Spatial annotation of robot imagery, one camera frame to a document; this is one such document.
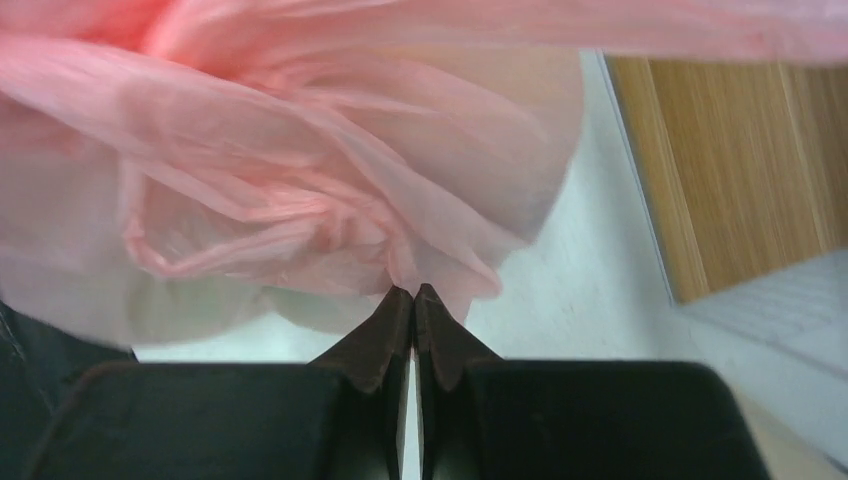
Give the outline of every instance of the plastic bag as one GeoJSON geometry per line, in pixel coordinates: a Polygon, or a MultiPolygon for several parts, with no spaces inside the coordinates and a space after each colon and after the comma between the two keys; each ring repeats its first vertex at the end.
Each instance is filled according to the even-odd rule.
{"type": "Polygon", "coordinates": [[[563,46],[831,61],[845,17],[801,0],[0,0],[0,296],[124,345],[225,327],[262,285],[429,282],[462,317],[563,181],[582,114],[563,46]]]}

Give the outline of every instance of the brown wooden surface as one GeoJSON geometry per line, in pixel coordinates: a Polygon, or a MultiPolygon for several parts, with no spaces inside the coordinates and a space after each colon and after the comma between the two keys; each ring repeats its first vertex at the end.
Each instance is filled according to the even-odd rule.
{"type": "Polygon", "coordinates": [[[848,69],[610,68],[680,301],[848,244],[848,69]]]}

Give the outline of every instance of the wood grain surface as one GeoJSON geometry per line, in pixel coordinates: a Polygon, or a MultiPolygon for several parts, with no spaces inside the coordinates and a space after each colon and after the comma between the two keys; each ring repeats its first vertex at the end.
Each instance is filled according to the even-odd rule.
{"type": "Polygon", "coordinates": [[[679,301],[848,245],[848,68],[609,63],[679,301]]]}

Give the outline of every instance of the translucent pink plastic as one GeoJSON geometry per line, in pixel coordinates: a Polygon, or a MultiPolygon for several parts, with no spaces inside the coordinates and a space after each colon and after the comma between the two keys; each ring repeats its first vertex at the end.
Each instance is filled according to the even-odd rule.
{"type": "Polygon", "coordinates": [[[0,0],[0,297],[191,338],[273,292],[435,285],[532,242],[579,137],[568,47],[848,56],[823,0],[0,0]]]}

